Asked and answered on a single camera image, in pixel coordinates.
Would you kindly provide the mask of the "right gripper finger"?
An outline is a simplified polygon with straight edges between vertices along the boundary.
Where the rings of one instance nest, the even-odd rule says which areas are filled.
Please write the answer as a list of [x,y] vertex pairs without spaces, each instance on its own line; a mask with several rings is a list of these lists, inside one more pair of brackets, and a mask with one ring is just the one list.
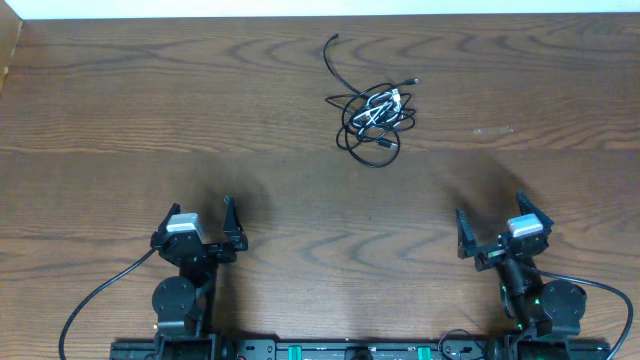
[[542,210],[540,210],[523,191],[516,192],[516,202],[522,215],[535,215],[544,229],[550,229],[554,222]]
[[458,229],[458,257],[466,259],[475,256],[477,242],[466,214],[460,208],[456,209],[456,224]]

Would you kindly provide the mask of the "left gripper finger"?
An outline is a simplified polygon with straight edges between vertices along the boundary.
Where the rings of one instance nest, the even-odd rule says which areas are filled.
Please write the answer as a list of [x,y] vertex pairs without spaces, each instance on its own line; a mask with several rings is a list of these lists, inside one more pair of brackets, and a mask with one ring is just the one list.
[[177,214],[180,214],[180,213],[181,213],[180,205],[178,203],[173,203],[172,206],[170,207],[167,215],[165,216],[163,221],[158,226],[158,230],[159,231],[166,231],[167,230],[167,225],[168,225],[169,221],[171,220],[171,218],[174,215],[177,215]]
[[224,202],[226,205],[225,208],[225,217],[223,223],[223,233],[227,237],[227,239],[233,244],[243,244],[244,243],[244,230],[238,220],[235,200],[232,196],[227,195],[224,198]]

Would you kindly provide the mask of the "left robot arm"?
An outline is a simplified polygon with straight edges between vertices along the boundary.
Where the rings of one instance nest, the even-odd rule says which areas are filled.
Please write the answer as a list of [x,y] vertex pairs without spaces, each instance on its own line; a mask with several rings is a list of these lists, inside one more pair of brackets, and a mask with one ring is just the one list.
[[204,329],[209,303],[215,297],[219,266],[235,262],[237,254],[248,249],[235,199],[227,196],[224,202],[224,242],[205,244],[199,216],[183,213],[177,203],[151,236],[151,248],[179,269],[177,276],[161,281],[152,295],[152,307],[158,316],[157,359],[235,356],[231,345],[223,345],[218,336]]

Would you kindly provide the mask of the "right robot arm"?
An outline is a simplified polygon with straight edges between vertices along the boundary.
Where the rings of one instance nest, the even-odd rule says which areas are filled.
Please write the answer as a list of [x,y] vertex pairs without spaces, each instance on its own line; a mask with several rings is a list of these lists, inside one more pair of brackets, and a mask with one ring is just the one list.
[[567,280],[542,280],[533,258],[548,247],[554,222],[521,191],[520,215],[507,221],[507,231],[489,245],[477,243],[463,210],[456,211],[458,257],[472,257],[478,272],[494,269],[501,285],[505,313],[516,332],[487,343],[487,359],[523,359],[553,354],[570,357],[569,340],[580,332],[586,292]]

